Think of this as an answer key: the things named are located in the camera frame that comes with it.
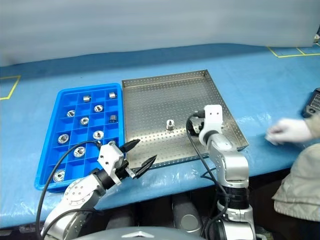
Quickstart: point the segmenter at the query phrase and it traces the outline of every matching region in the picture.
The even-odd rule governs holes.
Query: white curtain
[[[0,65],[209,43],[307,47],[320,0],[0,0]]]

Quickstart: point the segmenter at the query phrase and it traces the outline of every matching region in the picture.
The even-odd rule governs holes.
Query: beige jacket sleeve
[[[278,213],[320,222],[320,143],[300,153],[272,199]]]
[[[320,138],[320,114],[305,119],[314,138]]]

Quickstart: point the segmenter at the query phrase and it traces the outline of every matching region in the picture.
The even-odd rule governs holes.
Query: black cable
[[[45,195],[48,189],[48,186],[50,184],[51,179],[53,178],[57,168],[59,167],[59,165],[61,164],[61,162],[65,159],[65,157],[74,149],[76,149],[77,147],[83,145],[83,144],[95,144],[98,148],[101,146],[101,143],[99,141],[83,141],[78,143],[77,145],[74,145],[73,147],[71,147],[68,151],[66,151],[62,157],[59,159],[59,161],[56,163],[56,165],[54,166],[52,172],[50,173],[44,187],[41,193],[41,197],[39,200],[39,204],[38,204],[38,209],[36,212],[36,218],[35,218],[35,233],[36,236],[38,238],[38,240],[43,240],[44,238],[41,236],[41,232],[40,232],[40,215],[41,215],[41,210],[42,210],[42,205],[44,203],[44,199],[45,199]]]
[[[208,224],[208,227],[207,227],[207,229],[206,229],[206,235],[207,235],[207,237],[208,237],[209,240],[211,240],[211,238],[210,238],[210,227],[211,227],[211,225],[212,225],[215,221],[217,221],[218,219],[220,219],[220,218],[222,217],[222,215],[224,215],[224,214],[226,213],[227,209],[228,209],[228,204],[225,204],[223,210],[222,210],[221,212],[219,212],[214,218],[212,218],[212,219],[210,220],[210,222],[209,222],[209,224]]]
[[[59,216],[57,216],[55,219],[52,220],[52,222],[50,222],[50,224],[45,228],[45,230],[43,231],[42,234],[42,238],[45,238],[45,236],[48,234],[48,231],[50,230],[50,228],[60,219],[62,219],[64,216],[71,214],[71,213],[77,213],[77,212],[91,212],[91,213],[103,213],[103,211],[97,211],[94,208],[83,208],[83,209],[71,209],[68,211],[65,211],[64,213],[60,214]]]
[[[213,170],[216,170],[216,169],[217,169],[216,167],[213,167],[213,168],[210,169],[210,171],[212,172]],[[200,176],[200,178],[212,180],[211,177],[206,176],[207,173],[208,173],[208,171],[206,171],[204,174],[202,174],[202,175]]]
[[[213,173],[211,172],[210,170],[210,167],[208,166],[208,164],[206,163],[206,161],[204,160],[203,156],[201,155],[199,149],[197,148],[195,142],[192,140],[192,137],[190,135],[190,132],[188,131],[188,122],[190,121],[190,119],[192,117],[198,117],[197,116],[197,113],[194,113],[192,115],[190,115],[186,121],[186,124],[185,124],[185,130],[186,130],[186,135],[188,136],[189,140],[190,140],[190,143],[191,145],[193,146],[196,154],[198,155],[198,157],[200,158],[202,164],[204,165],[205,169],[207,170],[207,172],[209,173],[210,175],[210,180],[212,180],[214,182],[214,184],[216,186],[219,187],[219,189],[221,190],[222,192],[222,195],[225,197],[225,205],[224,205],[224,208],[221,212],[219,212],[213,219],[210,220],[210,223],[208,224],[208,227],[207,227],[207,236],[210,240],[210,227],[211,225],[216,221],[218,220],[219,218],[221,218],[222,215],[224,215],[228,209],[228,205],[229,205],[229,197],[228,197],[228,194],[226,192],[226,190],[224,189],[224,187],[216,180],[215,176],[213,175]]]
[[[205,220],[205,222],[204,222],[204,224],[203,224],[203,226],[202,226],[200,237],[203,236],[203,234],[204,234],[204,232],[205,232],[205,230],[206,230],[207,224],[208,224],[208,222],[209,222],[212,214],[214,214],[214,211],[215,211],[216,206],[217,206],[217,202],[218,202],[218,194],[215,193],[212,207],[211,207],[211,209],[210,209],[210,212],[209,212],[209,215],[208,215],[207,219]]]

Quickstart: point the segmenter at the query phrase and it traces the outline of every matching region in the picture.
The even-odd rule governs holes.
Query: yellow tape line
[[[302,53],[303,55],[306,55],[303,51],[301,51],[299,48],[297,48],[296,47],[296,49],[300,52],[300,53]]]
[[[304,53],[301,49],[297,48],[296,49],[301,53],[301,54],[292,54],[292,55],[282,55],[279,56],[278,54],[276,54],[275,51],[273,51],[270,47],[267,46],[267,48],[270,50],[270,52],[273,53],[273,55],[275,55],[277,58],[279,59],[283,59],[283,58],[291,58],[291,57],[307,57],[307,56],[320,56],[320,52],[319,53]]]
[[[4,77],[0,77],[0,80],[4,80],[4,79],[13,79],[13,78],[16,78],[16,81],[15,83],[13,84],[8,96],[5,96],[5,97],[0,97],[0,101],[1,100],[8,100],[11,98],[11,95],[14,93],[14,90],[16,89],[16,86],[18,85],[19,83],[19,80],[21,78],[21,75],[17,75],[17,76],[4,76]]]

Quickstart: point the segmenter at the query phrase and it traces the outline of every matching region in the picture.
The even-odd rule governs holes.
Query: blue plastic tray
[[[109,93],[114,92],[116,98],[110,99]],[[84,96],[91,96],[90,102],[84,102]],[[102,112],[94,112],[96,105],[102,105]],[[75,110],[75,116],[67,117],[67,112]],[[77,87],[61,90],[54,104],[51,120],[46,133],[41,158],[36,173],[34,186],[42,190],[51,171],[60,157],[72,146],[94,140],[95,131],[103,131],[106,144],[112,140],[116,144],[124,144],[124,109],[121,86],[117,83],[96,86]],[[109,123],[110,115],[117,116],[116,123]],[[89,118],[87,125],[81,125],[80,119]],[[58,137],[68,134],[65,144],[58,143]],[[75,157],[73,151],[62,161],[58,170],[65,170],[64,181],[51,180],[48,191],[61,192],[78,178],[87,176],[93,169],[101,169],[97,162],[99,150],[94,144],[87,143],[85,155]]]

